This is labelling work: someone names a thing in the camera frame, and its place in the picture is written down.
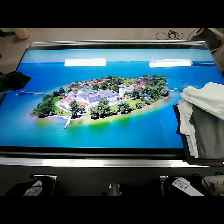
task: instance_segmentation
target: silver frame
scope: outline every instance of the silver frame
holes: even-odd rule
[[[108,43],[144,43],[144,44],[198,44],[206,45],[205,41],[186,40],[84,40],[84,41],[53,41],[53,42],[32,42],[26,46],[26,50],[37,46],[53,45],[83,45],[83,44],[108,44]],[[21,166],[50,166],[50,167],[207,167],[203,165],[190,165],[183,160],[151,160],[151,159],[40,159],[40,158],[6,158],[0,156],[1,165],[21,165]]]

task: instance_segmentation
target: sea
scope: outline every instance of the sea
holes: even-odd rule
[[[64,129],[63,118],[38,119],[30,116],[42,95],[20,91],[6,94],[0,106],[0,146],[38,146],[68,148],[183,148],[177,131],[173,105],[186,86],[202,88],[208,82],[224,84],[214,61],[197,62],[189,67],[150,68],[148,62],[108,62],[105,67],[65,67],[63,62],[20,63],[18,72],[31,77],[24,90],[52,92],[74,81],[108,75],[124,78],[144,74],[164,75],[171,90],[170,101],[141,115],[130,115],[113,122],[71,125]]]

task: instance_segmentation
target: screen bezel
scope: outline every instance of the screen bezel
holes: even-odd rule
[[[64,49],[204,49],[204,41],[58,41],[33,42],[27,50],[64,50]],[[19,147],[0,146],[0,154],[16,157],[74,158],[74,157],[113,157],[113,158],[148,158],[148,159],[185,159],[184,148],[59,148],[59,147]]]

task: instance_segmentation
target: gray cloth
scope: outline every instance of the gray cloth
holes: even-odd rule
[[[195,127],[199,158],[224,159],[224,125],[222,120],[193,106],[190,122]]]

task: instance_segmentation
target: black border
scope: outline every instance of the black border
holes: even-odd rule
[[[169,48],[169,49],[205,49],[207,47],[204,43],[197,44],[196,46],[189,45],[187,41],[181,42],[107,42],[102,41],[94,42],[94,41],[83,41],[83,42],[73,42],[73,43],[47,43],[41,45],[41,43],[29,44],[26,50],[23,53],[23,56],[18,63],[16,71],[26,53],[27,50],[62,50],[62,49],[79,49],[79,48],[112,48],[112,49],[133,49],[133,48]],[[59,147],[19,147],[19,146],[0,146],[0,154],[4,156],[13,156],[13,157],[32,157],[32,158],[75,158],[75,157],[100,157],[100,158],[147,158],[147,159],[185,159],[184,148],[176,148],[176,149],[167,149],[167,148],[59,148]]]

